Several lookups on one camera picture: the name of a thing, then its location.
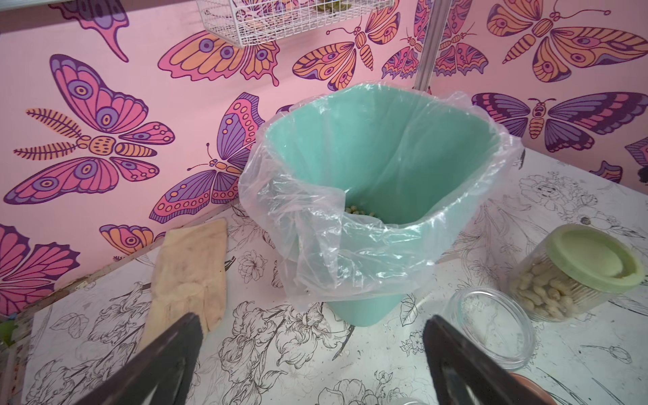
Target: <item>beige glove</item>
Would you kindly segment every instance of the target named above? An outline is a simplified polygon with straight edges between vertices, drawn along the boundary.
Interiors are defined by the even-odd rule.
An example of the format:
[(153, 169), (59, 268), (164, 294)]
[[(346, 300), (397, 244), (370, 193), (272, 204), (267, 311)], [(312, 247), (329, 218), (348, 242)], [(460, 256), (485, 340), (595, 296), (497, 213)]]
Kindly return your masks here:
[(151, 309), (138, 351), (182, 315), (200, 317), (203, 338), (225, 314), (227, 221), (167, 232), (151, 280)]

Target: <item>teal trash can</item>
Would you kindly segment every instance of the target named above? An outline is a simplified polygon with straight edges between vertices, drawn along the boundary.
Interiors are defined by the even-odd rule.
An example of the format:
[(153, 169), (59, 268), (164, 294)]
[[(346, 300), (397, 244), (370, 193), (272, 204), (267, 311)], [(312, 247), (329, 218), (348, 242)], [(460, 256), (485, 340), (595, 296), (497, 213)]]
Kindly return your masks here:
[[(522, 146), (466, 95), (362, 84), (264, 124), (240, 201), (284, 257), (286, 294), (356, 326), (429, 283)], [(349, 214), (355, 205), (376, 218)]]

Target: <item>wire shelf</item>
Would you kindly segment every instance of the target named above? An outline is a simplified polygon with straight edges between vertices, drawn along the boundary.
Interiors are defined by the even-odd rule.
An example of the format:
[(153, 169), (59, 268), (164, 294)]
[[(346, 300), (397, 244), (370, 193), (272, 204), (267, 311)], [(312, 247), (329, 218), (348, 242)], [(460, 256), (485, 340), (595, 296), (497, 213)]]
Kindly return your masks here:
[(205, 29), (249, 47), (360, 17), (394, 0), (196, 0)]

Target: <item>clear glass container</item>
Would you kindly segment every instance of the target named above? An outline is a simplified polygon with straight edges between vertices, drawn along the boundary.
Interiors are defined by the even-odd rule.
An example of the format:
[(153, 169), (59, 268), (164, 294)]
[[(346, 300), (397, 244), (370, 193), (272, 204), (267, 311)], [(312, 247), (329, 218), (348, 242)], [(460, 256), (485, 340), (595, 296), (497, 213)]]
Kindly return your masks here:
[(531, 319), (564, 321), (639, 285), (643, 268), (621, 242), (597, 229), (563, 225), (509, 274), (507, 293)]
[(533, 354), (535, 336), (529, 317), (493, 288), (457, 291), (442, 316), (504, 369), (524, 367)]

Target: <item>metal pole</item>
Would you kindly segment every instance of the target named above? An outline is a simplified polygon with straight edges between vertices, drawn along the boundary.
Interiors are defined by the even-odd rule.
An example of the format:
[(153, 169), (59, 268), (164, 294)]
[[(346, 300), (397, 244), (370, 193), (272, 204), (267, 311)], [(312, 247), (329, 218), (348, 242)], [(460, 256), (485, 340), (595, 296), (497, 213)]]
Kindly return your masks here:
[(435, 0), (432, 7), (432, 15), (428, 22), (428, 35), (425, 43), (423, 44), (423, 52), (421, 53), (421, 64), (419, 64), (419, 71), (416, 74), (416, 81), (414, 88), (420, 91), (426, 91), (432, 79), (434, 72), (434, 62), (437, 57), (437, 50), (441, 44), (443, 37), (443, 30), (445, 29), (446, 20), (450, 11), (450, 5), (455, 0)]

